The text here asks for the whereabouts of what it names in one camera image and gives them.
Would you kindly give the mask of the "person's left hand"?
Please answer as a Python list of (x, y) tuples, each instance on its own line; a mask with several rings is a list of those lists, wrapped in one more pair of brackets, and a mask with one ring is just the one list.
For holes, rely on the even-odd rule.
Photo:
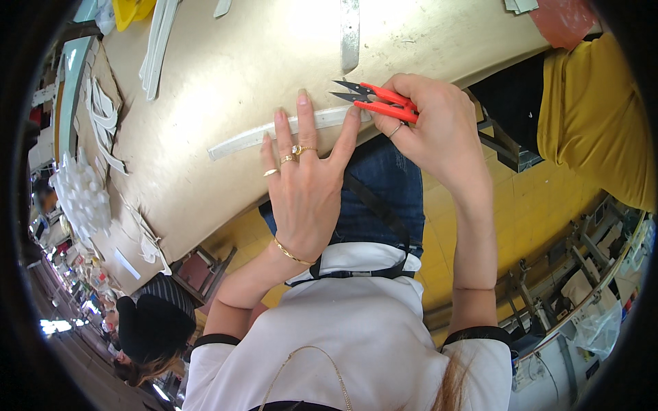
[(293, 153), (293, 138), (287, 114), (275, 111), (276, 141), (263, 135), (260, 160), (276, 223), (275, 238), (309, 240), (328, 246), (341, 207), (343, 174), (356, 148), (361, 111), (351, 107), (345, 115), (340, 136), (328, 158), (317, 152), (314, 108), (304, 89), (297, 97), (297, 142), (303, 151)]

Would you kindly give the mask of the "red thread snips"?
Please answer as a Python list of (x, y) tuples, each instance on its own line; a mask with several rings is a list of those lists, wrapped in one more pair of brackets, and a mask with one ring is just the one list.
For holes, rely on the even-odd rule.
[(360, 109), (389, 116), (406, 124), (416, 124), (418, 121), (418, 108), (408, 97), (363, 82), (352, 83), (344, 80), (333, 82), (350, 90), (350, 93), (331, 91), (330, 94)]

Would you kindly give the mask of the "long white strip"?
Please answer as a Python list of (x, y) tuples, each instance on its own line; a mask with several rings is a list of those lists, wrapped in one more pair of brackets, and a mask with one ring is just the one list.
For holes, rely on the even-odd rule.
[[(350, 104), (338, 107), (314, 111), (315, 129), (326, 129), (341, 127)], [(255, 127), (235, 135), (207, 150), (210, 160), (223, 159), (236, 152), (259, 146), (262, 143), (263, 134), (267, 133), (273, 140), (276, 139), (275, 123), (270, 122), (263, 126)]]

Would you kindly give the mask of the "person's legs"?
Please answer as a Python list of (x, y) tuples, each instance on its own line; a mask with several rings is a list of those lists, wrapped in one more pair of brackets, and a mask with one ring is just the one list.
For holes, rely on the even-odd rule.
[[(380, 134), (356, 148), (345, 172), (399, 218), (409, 235), (409, 252), (420, 258), (425, 224), (421, 169)], [(339, 242), (374, 242), (404, 249), (399, 235), (376, 216), (347, 183), (341, 190), (340, 216), (330, 244)]]

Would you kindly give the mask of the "metal ruler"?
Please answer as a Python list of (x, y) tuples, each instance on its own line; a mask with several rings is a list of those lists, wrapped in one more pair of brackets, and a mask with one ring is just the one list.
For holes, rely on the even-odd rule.
[(341, 70), (349, 73), (359, 62), (360, 7), (359, 0), (340, 0)]

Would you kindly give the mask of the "dark metal stool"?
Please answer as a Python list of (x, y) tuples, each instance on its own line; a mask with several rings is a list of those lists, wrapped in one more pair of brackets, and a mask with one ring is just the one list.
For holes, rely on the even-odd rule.
[(487, 114), (476, 124), (481, 143), (494, 150), (498, 161), (513, 172), (520, 174), (544, 161), (537, 154), (516, 144)]

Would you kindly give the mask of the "person's body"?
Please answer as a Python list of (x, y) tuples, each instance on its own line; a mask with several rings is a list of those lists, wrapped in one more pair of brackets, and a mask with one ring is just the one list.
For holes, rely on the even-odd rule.
[(198, 339), (182, 410), (507, 411), (509, 334), (470, 327), (438, 350), (422, 295), (407, 276), (296, 275), (263, 297), (243, 339)]

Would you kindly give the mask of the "sewing machine bench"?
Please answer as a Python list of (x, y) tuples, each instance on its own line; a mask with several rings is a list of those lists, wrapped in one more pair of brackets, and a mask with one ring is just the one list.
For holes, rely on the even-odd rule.
[(575, 407), (605, 360), (574, 345), (571, 319), (591, 304), (604, 312), (619, 300), (622, 333), (651, 259), (656, 219), (608, 196), (543, 257), (520, 260), (499, 281), (507, 304), (499, 325), (512, 338), (509, 411)]

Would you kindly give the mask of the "bundle of long white strips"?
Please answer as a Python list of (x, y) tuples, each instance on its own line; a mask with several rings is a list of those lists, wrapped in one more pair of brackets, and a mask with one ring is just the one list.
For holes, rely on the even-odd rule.
[(156, 0), (153, 9), (147, 51), (138, 72), (147, 101), (157, 97), (162, 63), (179, 4), (180, 0)]

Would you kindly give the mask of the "clear plastic bag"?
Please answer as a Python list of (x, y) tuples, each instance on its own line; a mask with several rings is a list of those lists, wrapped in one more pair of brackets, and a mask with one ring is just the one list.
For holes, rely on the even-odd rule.
[(592, 352), (601, 360), (606, 360), (612, 353), (621, 331), (621, 301), (617, 300), (604, 312), (591, 304), (579, 310), (571, 322), (576, 329), (572, 340), (574, 345)]

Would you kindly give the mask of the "heap of curved white strips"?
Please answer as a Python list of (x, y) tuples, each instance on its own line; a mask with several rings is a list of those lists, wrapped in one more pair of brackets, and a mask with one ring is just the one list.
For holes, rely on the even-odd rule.
[(111, 98), (104, 93), (97, 78), (86, 76), (84, 85), (86, 88), (86, 107), (99, 151), (111, 168), (128, 176), (125, 163), (111, 153), (114, 136), (117, 132), (118, 109)]

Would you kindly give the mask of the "yellow plastic container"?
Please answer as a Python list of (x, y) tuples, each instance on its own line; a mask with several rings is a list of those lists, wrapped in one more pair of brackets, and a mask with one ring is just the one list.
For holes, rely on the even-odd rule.
[(154, 9), (157, 0), (111, 0), (119, 32), (136, 21), (142, 21)]

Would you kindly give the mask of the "pile of white plastic caps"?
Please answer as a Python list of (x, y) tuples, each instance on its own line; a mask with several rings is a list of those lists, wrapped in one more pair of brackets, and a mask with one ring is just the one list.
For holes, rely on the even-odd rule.
[(49, 178), (49, 185), (54, 188), (74, 234), (87, 248), (93, 247), (94, 235), (110, 236), (110, 196), (87, 161), (83, 147), (78, 148), (76, 158), (64, 152), (62, 162)]

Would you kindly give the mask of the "teal work bench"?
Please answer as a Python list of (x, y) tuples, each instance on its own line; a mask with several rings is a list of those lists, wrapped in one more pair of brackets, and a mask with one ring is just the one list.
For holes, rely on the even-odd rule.
[(83, 65), (93, 40), (93, 37), (87, 36), (64, 42), (60, 57), (55, 60), (57, 76), (54, 84), (57, 89), (51, 115), (55, 162), (61, 161), (63, 152), (72, 153), (76, 148), (77, 136), (73, 120), (84, 74)]

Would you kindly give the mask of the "metal frame stool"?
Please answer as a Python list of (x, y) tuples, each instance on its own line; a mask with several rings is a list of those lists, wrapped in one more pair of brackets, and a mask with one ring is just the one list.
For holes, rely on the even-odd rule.
[(226, 258), (216, 259), (198, 245), (169, 266), (174, 281), (192, 298), (195, 308), (210, 303), (236, 252), (237, 248), (233, 247)]

